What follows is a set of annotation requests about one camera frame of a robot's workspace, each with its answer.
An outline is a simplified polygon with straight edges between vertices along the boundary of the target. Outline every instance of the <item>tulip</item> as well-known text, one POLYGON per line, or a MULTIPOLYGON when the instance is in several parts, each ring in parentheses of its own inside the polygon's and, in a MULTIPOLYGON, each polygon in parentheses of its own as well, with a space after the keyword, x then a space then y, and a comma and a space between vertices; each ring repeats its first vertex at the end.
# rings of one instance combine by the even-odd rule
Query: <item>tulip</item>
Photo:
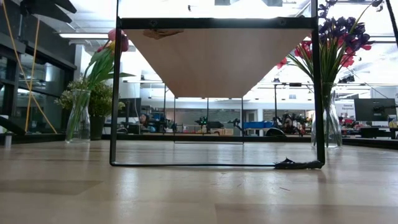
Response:
MULTIPOLYGON (((124 33, 123 30, 121 30, 121 50, 122 52, 126 52, 129 50, 129 39, 124 33)), ((108 41, 115 41, 116 40, 116 29, 112 29, 111 31, 108 32, 108 41)))

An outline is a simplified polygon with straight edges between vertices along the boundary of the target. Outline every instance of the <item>computer monitor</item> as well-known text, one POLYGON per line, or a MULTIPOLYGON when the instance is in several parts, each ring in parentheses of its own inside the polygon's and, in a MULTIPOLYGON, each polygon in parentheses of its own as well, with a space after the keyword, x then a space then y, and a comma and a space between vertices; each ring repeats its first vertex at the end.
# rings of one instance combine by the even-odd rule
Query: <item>computer monitor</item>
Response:
POLYGON ((118 111, 118 118, 137 118, 141 114, 141 98, 119 99, 126 106, 118 111))
POLYGON ((354 99, 356 121, 387 121, 397 115, 395 99, 354 99))

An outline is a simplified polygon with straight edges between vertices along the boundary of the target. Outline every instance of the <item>purple flower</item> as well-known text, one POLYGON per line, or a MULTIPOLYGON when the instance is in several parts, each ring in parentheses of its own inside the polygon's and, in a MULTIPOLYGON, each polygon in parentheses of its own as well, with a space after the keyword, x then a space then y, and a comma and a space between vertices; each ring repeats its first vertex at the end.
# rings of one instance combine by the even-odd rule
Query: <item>purple flower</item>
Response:
POLYGON ((338 0, 326 0, 326 7, 334 6, 338 0))
POLYGON ((323 4, 320 4, 318 10, 320 11, 319 18, 326 19, 326 16, 328 15, 328 10, 329 9, 326 6, 324 6, 323 4))
POLYGON ((332 22, 330 19, 326 19, 323 25, 319 26, 319 33, 324 34, 326 31, 330 30, 332 26, 332 22))
POLYGON ((356 25, 354 28, 353 34, 355 35, 361 35, 365 33, 365 24, 364 23, 359 23, 356 25))
POLYGON ((337 19, 336 26, 345 26, 345 25, 346 25, 346 19, 343 16, 337 19))
POLYGON ((331 32, 331 36, 332 37, 341 37, 343 34, 346 33, 346 29, 345 27, 335 27, 332 32, 331 32))
POLYGON ((345 26, 346 26, 346 29, 348 30, 348 32, 349 32, 349 31, 351 30, 351 28, 354 26, 355 21, 356 21, 356 19, 355 19, 354 17, 349 17, 349 18, 346 20, 345 26))
POLYGON ((326 42, 326 35, 325 34, 320 34, 319 35, 319 41, 321 43, 325 43, 326 42))
POLYGON ((380 4, 383 2, 383 0, 374 0, 373 2, 372 2, 372 6, 373 7, 378 7, 378 6, 380 6, 380 4))
POLYGON ((369 34, 361 34, 358 36, 358 40, 361 42, 362 45, 371 45, 374 41, 369 41, 371 36, 369 34))
POLYGON ((355 52, 361 48, 361 41, 356 39, 355 35, 349 34, 345 37, 347 48, 355 52))

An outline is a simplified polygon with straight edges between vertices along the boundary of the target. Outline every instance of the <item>metal table frame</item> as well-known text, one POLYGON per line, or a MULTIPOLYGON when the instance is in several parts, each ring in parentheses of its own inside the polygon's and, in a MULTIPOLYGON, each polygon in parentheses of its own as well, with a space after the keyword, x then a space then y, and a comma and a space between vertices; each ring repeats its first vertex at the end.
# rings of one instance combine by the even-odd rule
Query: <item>metal table frame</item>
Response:
MULTIPOLYGON (((277 169, 305 169, 313 166, 299 164, 297 166, 278 166, 278 164, 122 164, 116 161, 117 119, 119 101, 119 78, 121 58, 122 29, 210 29, 210 28, 257 28, 257 29, 311 29, 313 45, 313 71, 315 115, 323 116, 322 77, 320 71, 320 52, 318 36, 318 1, 311 0, 311 17, 277 17, 273 19, 215 19, 215 18, 126 18, 119 17, 119 1, 116 6, 116 49, 113 76, 113 103, 111 119, 111 145, 109 163, 112 166, 124 167, 165 167, 165 166, 228 166, 228 167, 275 167, 277 169)), ((323 133, 323 120, 316 120, 318 133, 323 133)), ((325 145, 322 134, 317 135, 316 168, 325 164, 325 145)))

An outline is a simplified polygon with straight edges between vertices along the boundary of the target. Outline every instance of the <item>person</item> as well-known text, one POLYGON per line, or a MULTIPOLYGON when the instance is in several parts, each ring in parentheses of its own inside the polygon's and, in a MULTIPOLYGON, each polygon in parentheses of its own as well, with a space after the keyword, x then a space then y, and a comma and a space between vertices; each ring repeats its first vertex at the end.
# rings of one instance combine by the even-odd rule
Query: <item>person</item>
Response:
POLYGON ((152 123, 150 122, 150 118, 148 114, 141 113, 139 116, 139 123, 147 129, 149 132, 156 132, 156 128, 152 126, 152 123))

